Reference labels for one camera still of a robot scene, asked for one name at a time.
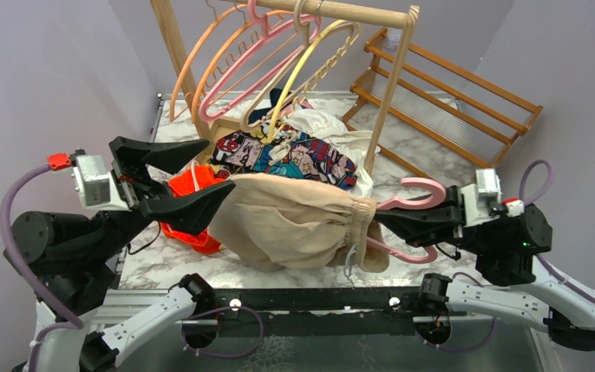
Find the beige shorts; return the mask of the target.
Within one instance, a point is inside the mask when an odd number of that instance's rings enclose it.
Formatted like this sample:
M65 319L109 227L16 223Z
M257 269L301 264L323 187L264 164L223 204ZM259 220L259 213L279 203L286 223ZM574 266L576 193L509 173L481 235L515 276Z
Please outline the beige shorts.
M208 234L260 271L352 266L385 271L388 253L367 246L382 239L374 198L317 181L269 174L233 176L235 188Z

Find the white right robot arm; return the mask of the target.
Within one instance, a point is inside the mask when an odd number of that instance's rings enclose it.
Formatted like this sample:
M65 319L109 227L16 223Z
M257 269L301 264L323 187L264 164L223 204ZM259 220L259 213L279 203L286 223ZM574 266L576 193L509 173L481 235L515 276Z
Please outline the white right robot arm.
M595 351L595 290L545 260L552 227L521 199L503 201L497 186L446 189L442 199L395 197L375 220L411 246L448 243L472 253L487 287L426 274L416 305L426 315L475 312L545 332L560 346Z

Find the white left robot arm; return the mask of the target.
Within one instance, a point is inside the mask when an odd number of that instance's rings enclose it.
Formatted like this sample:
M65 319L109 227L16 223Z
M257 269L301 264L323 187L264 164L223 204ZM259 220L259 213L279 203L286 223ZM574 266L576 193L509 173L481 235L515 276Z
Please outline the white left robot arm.
M36 295L36 330L20 371L114 371L155 335L183 319L214 318L215 292L187 274L158 301L103 331L90 325L115 280L108 262L153 222L190 235L204 232L235 188L233 181L173 195L151 178L175 174L209 146L206 139L148 143L118 136L113 160L82 149L56 153L7 190L0 208L4 257ZM84 208L94 215L24 212L11 216L18 192L34 178L70 171Z

